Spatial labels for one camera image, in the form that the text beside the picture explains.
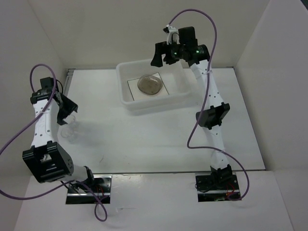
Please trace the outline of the small clear glass cup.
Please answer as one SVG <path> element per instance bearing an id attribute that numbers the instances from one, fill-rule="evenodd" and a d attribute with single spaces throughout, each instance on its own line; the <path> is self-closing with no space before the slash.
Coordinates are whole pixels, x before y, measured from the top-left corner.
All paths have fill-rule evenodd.
<path id="1" fill-rule="evenodd" d="M 78 122 L 75 115 L 69 115 L 64 119 L 65 124 L 61 126 L 60 135 L 70 143 L 77 138 Z"/>

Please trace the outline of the translucent white plastic bin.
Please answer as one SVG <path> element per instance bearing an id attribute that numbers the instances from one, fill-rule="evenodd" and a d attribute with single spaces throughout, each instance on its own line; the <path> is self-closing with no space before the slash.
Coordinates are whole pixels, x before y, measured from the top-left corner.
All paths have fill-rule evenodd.
<path id="1" fill-rule="evenodd" d="M 162 67 L 151 60 L 120 63 L 116 66 L 120 101 L 130 111 L 178 104 L 191 94 L 180 62 Z"/>

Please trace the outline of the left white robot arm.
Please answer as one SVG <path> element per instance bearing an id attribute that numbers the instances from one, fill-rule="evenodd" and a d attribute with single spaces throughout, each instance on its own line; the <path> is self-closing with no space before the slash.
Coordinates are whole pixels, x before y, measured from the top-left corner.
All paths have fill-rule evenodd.
<path id="1" fill-rule="evenodd" d="M 47 106 L 50 96 L 47 90 L 39 90 L 30 98 L 38 120 L 30 149 L 22 153 L 23 161 L 39 183 L 78 181 L 84 192 L 91 192 L 96 186 L 92 171 L 87 166 L 75 165 L 58 140 L 59 127 L 67 124 L 65 119 L 77 112 L 78 105 L 56 92 Z"/>

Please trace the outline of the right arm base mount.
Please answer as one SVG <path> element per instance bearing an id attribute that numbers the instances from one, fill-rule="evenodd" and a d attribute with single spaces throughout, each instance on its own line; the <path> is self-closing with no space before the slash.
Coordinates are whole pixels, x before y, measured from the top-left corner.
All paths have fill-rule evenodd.
<path id="1" fill-rule="evenodd" d="M 215 184 L 210 173 L 196 173 L 195 182 L 198 202 L 229 201 L 241 197 L 236 174 L 221 184 Z"/>

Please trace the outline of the square white black-rimmed plate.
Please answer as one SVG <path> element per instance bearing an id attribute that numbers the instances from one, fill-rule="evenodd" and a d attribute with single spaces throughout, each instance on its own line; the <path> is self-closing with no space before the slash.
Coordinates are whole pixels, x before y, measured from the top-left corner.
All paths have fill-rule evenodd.
<path id="1" fill-rule="evenodd" d="M 151 75 L 156 76 L 156 77 L 158 77 L 162 80 L 162 78 L 161 78 L 161 76 L 158 72 L 151 74 Z M 145 100 L 145 99 L 150 99 L 150 98 L 158 98 L 158 97 L 163 97 L 163 96 L 169 95 L 168 90 L 166 89 L 166 86 L 165 86 L 163 80 L 162 80 L 163 87 L 156 95 L 146 95 L 146 94 L 142 93 L 137 87 L 137 82 L 138 82 L 140 77 L 130 79 L 130 80 L 127 81 L 128 88 L 130 90 L 131 96 L 132 96 L 134 101 L 140 101 L 140 100 Z"/>

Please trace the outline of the clear glass dish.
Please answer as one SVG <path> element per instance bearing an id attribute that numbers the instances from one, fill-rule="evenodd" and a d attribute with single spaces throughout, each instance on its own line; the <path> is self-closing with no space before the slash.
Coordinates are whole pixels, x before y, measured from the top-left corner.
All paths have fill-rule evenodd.
<path id="1" fill-rule="evenodd" d="M 156 95 L 162 89 L 162 84 L 146 82 L 138 84 L 137 87 L 142 93 L 146 95 Z"/>
<path id="2" fill-rule="evenodd" d="M 139 78 L 137 87 L 144 94 L 155 95 L 162 89 L 163 82 L 156 76 L 144 75 Z"/>

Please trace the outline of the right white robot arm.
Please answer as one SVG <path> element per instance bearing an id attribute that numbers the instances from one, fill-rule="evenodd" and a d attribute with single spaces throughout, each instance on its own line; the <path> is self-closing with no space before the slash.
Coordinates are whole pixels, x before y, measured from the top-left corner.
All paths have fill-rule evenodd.
<path id="1" fill-rule="evenodd" d="M 230 110 L 230 105 L 222 99 L 211 70 L 212 54 L 206 45 L 191 42 L 160 42 L 155 45 L 154 57 L 151 65 L 162 67 L 163 63 L 174 64 L 179 60 L 188 63 L 197 83 L 202 88 L 204 102 L 196 113 L 195 127 L 201 127 L 212 144 L 211 174 L 206 182 L 197 182 L 200 192 L 222 189 L 232 178 L 232 168 L 224 151 L 221 135 L 222 120 Z"/>

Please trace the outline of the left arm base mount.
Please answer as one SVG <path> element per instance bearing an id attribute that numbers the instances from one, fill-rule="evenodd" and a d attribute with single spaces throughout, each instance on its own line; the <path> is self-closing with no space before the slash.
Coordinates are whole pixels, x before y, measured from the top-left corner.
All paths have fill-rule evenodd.
<path id="1" fill-rule="evenodd" d="M 111 175 L 94 175 L 94 183 L 89 186 L 92 192 L 100 199 L 103 204 L 110 204 L 111 201 Z M 80 184 L 69 184 L 66 193 L 66 205 L 89 205 L 96 204 L 97 200 L 93 194 Z"/>

